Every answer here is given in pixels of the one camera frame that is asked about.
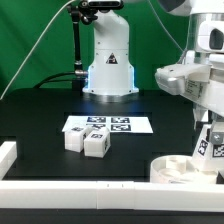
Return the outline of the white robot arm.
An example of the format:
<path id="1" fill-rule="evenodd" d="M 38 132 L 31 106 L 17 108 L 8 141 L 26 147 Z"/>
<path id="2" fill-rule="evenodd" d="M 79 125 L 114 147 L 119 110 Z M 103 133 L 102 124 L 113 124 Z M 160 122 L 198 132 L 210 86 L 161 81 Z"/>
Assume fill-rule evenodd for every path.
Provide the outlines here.
<path id="1" fill-rule="evenodd" d="M 187 16 L 187 46 L 175 64 L 156 70 L 158 86 L 181 95 L 197 106 L 196 115 L 210 110 L 224 118 L 224 0 L 158 0 L 176 16 Z M 139 92 L 129 62 L 129 25 L 115 11 L 122 0 L 87 0 L 94 23 L 94 60 L 88 68 L 85 94 L 104 100 L 125 98 Z"/>

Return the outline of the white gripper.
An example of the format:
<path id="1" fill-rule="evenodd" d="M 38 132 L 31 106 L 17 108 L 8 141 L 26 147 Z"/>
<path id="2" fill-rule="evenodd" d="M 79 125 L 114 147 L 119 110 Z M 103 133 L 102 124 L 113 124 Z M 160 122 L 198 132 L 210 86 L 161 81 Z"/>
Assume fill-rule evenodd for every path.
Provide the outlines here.
<path id="1" fill-rule="evenodd" d="M 212 157 L 224 158 L 224 54 L 189 50 L 182 63 L 158 68 L 155 79 L 162 90 L 199 105 L 193 107 L 194 128 L 208 121 L 208 110 L 218 114 L 209 142 Z"/>

